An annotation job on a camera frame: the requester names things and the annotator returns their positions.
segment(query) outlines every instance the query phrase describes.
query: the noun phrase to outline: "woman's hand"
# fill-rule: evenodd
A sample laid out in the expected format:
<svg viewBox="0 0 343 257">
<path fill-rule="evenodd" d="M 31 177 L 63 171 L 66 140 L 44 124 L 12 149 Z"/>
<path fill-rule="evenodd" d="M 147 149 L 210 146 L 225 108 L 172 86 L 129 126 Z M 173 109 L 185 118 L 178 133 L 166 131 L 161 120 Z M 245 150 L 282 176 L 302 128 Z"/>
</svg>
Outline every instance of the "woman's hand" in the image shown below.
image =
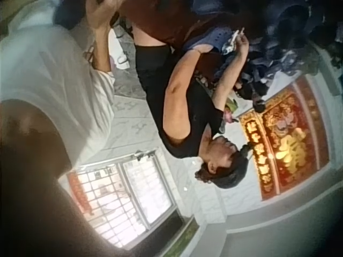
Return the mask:
<svg viewBox="0 0 343 257">
<path fill-rule="evenodd" d="M 120 8 L 125 0 L 86 0 L 86 16 L 90 28 L 95 34 L 108 33 L 110 21 L 114 13 Z"/>
<path fill-rule="evenodd" d="M 249 41 L 244 34 L 239 34 L 236 38 L 236 51 L 246 59 L 249 52 Z"/>
</svg>

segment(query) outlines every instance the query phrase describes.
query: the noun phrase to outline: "brown garment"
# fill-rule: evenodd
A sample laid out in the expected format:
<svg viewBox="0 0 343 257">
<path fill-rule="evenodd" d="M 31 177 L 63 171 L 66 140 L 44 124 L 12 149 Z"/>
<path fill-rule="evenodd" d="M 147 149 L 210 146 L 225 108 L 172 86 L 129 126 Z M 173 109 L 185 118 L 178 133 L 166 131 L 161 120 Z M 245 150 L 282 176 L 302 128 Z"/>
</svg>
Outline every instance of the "brown garment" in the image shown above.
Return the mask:
<svg viewBox="0 0 343 257">
<path fill-rule="evenodd" d="M 170 6 L 158 11 L 158 0 L 127 0 L 120 9 L 122 16 L 150 36 L 161 42 L 170 44 L 175 49 L 181 49 L 184 43 L 203 34 L 214 26 L 229 26 L 231 29 L 244 27 L 248 38 L 253 39 L 262 33 L 258 15 L 249 11 L 237 15 L 229 13 L 199 16 L 192 13 L 185 0 L 170 0 Z M 219 66 L 220 55 L 210 53 L 203 55 L 197 69 L 210 81 L 214 71 Z"/>
</svg>

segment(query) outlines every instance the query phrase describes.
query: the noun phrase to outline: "clothing pile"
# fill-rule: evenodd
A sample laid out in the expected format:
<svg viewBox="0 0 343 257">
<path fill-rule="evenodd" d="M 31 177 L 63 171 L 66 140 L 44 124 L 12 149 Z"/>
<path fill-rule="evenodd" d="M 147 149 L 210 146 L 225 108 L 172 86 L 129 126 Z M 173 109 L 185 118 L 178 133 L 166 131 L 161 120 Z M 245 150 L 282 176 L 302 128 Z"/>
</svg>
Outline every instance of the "clothing pile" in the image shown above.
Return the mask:
<svg viewBox="0 0 343 257">
<path fill-rule="evenodd" d="M 194 0 L 191 9 L 197 14 L 223 12 L 224 0 Z M 260 96 L 267 93 L 275 74 L 279 71 L 293 76 L 298 71 L 304 74 L 318 72 L 319 57 L 308 43 L 314 42 L 327 49 L 333 58 L 333 65 L 339 67 L 338 56 L 343 44 L 338 34 L 339 23 L 329 19 L 323 0 L 271 0 L 263 10 L 265 30 L 259 38 L 250 39 L 249 54 L 240 82 L 241 91 L 256 91 Z M 214 75 L 214 83 L 222 76 L 232 62 L 235 52 L 222 57 L 222 65 Z"/>
</svg>

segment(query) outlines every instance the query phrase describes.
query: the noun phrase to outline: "woman's arm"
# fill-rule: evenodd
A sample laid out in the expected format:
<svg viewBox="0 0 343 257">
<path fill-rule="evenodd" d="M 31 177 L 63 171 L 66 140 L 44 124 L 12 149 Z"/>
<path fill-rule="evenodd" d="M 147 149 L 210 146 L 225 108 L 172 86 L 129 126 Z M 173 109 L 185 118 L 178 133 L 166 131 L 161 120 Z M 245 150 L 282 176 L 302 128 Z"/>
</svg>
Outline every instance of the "woman's arm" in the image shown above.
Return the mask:
<svg viewBox="0 0 343 257">
<path fill-rule="evenodd" d="M 165 95 L 163 129 L 171 140 L 183 140 L 190 131 L 186 93 L 201 52 L 189 50 L 176 64 Z"/>
<path fill-rule="evenodd" d="M 219 80 L 217 89 L 212 96 L 214 106 L 222 111 L 224 111 L 227 97 L 237 82 L 249 51 L 249 41 L 244 35 L 239 35 L 237 37 L 236 44 L 237 56 L 224 71 L 223 76 Z"/>
<path fill-rule="evenodd" d="M 98 71 L 110 72 L 111 65 L 108 50 L 108 31 L 96 31 L 94 35 L 95 42 L 92 66 Z"/>
<path fill-rule="evenodd" d="M 95 36 L 92 66 L 96 70 L 111 71 L 108 51 L 110 21 L 124 1 L 86 0 L 87 21 Z"/>
</svg>

